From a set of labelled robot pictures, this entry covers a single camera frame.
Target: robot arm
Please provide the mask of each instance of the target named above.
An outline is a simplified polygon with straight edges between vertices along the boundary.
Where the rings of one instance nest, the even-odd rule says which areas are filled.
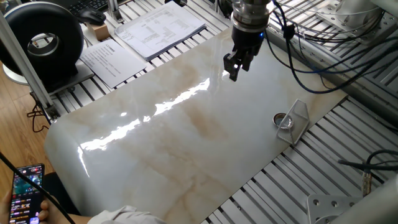
[[[233,0],[234,47],[231,54],[224,56],[224,69],[233,81],[241,67],[249,71],[253,57],[259,53],[273,8],[272,0]]]

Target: hand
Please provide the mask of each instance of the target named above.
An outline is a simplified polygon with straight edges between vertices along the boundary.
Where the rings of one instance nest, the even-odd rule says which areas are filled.
[[[0,223],[7,224],[10,217],[11,204],[11,190],[6,193],[6,196],[0,202]]]
[[[42,209],[39,213],[40,224],[69,224],[68,220],[49,199],[46,198],[40,204],[40,207]]]

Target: white sleeve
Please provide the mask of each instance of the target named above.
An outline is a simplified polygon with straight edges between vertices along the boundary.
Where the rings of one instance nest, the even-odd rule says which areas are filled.
[[[114,212],[103,211],[87,224],[166,224],[149,212],[137,212],[137,208],[125,206]]]

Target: white marble slab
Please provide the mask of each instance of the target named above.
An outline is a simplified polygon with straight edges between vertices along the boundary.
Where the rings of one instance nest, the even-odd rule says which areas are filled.
[[[286,149],[275,136],[276,113],[299,98],[313,124],[345,97],[301,89],[266,43],[232,82],[223,73],[230,33],[51,125],[45,150],[83,215],[133,205],[168,223],[200,223]],[[318,75],[300,77],[323,88]]]

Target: smartphone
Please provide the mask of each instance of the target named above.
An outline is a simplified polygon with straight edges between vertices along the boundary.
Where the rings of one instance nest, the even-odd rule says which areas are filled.
[[[37,185],[42,186],[44,164],[18,168]],[[10,224],[39,224],[40,204],[43,195],[33,186],[14,174],[10,206]]]

